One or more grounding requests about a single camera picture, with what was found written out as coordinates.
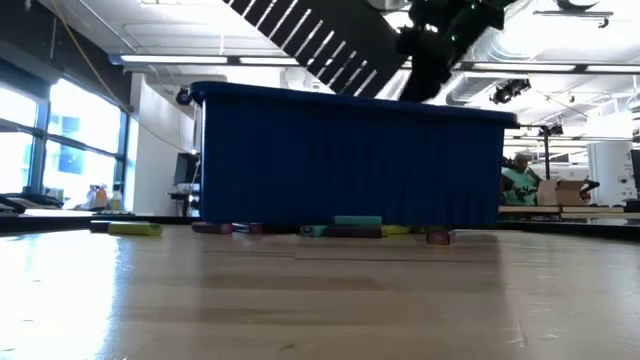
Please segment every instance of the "yellow block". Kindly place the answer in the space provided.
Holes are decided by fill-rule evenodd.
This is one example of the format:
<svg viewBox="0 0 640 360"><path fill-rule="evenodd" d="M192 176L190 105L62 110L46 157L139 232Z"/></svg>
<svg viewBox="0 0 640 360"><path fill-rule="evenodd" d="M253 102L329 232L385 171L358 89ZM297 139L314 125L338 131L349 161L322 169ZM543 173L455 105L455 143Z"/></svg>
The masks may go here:
<svg viewBox="0 0 640 360"><path fill-rule="evenodd" d="M398 225L383 225L382 231L387 236L406 235L409 233L409 227Z"/></svg>
<svg viewBox="0 0 640 360"><path fill-rule="evenodd" d="M162 225L149 223L110 223L109 235L162 235Z"/></svg>

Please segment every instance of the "green block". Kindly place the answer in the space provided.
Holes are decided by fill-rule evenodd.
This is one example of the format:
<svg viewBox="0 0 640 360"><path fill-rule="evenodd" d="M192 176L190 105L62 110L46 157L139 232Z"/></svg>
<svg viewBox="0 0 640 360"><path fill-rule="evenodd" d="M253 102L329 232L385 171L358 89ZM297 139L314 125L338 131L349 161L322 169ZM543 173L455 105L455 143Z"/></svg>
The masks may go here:
<svg viewBox="0 0 640 360"><path fill-rule="evenodd" d="M323 237L327 225L303 226L300 228L300 235L305 237Z"/></svg>
<svg viewBox="0 0 640 360"><path fill-rule="evenodd" d="M333 223L349 226L380 226L382 216L334 216Z"/></svg>
<svg viewBox="0 0 640 360"><path fill-rule="evenodd" d="M109 224L109 235L162 235L162 225L149 223L112 222Z"/></svg>

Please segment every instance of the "person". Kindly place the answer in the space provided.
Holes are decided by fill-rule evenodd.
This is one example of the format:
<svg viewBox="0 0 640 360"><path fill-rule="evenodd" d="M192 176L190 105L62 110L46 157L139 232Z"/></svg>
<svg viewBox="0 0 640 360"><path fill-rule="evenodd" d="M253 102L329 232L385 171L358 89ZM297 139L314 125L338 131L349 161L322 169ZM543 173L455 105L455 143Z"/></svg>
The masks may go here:
<svg viewBox="0 0 640 360"><path fill-rule="evenodd" d="M529 168L529 158L525 154L516 154L513 163L513 167L502 170L505 202L507 205L533 206L542 180Z"/></svg>

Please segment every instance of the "blue plastic bin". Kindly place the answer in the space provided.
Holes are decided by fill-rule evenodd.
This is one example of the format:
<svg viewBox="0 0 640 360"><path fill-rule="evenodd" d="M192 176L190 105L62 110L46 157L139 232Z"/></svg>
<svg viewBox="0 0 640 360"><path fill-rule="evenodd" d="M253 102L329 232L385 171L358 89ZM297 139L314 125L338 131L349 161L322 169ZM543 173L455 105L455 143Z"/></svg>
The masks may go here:
<svg viewBox="0 0 640 360"><path fill-rule="evenodd" d="M497 220L510 113L201 82L204 220L385 224Z"/></svg>

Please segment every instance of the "glass window pane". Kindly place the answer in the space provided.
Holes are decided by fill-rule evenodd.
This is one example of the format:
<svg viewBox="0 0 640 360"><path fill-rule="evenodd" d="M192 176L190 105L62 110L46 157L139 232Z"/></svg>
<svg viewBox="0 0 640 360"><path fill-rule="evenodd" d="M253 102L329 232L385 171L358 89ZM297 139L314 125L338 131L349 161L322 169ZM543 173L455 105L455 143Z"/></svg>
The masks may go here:
<svg viewBox="0 0 640 360"><path fill-rule="evenodd" d="M0 193L22 192L29 184L33 136L0 133Z"/></svg>
<svg viewBox="0 0 640 360"><path fill-rule="evenodd" d="M0 118L26 126L35 126L38 104L0 84Z"/></svg>
<svg viewBox="0 0 640 360"><path fill-rule="evenodd" d="M65 200L81 203L89 185L113 188L116 159L47 141L43 184L48 189L62 189Z"/></svg>
<svg viewBox="0 0 640 360"><path fill-rule="evenodd" d="M66 80L51 87L51 134L116 153L121 114L117 106Z"/></svg>

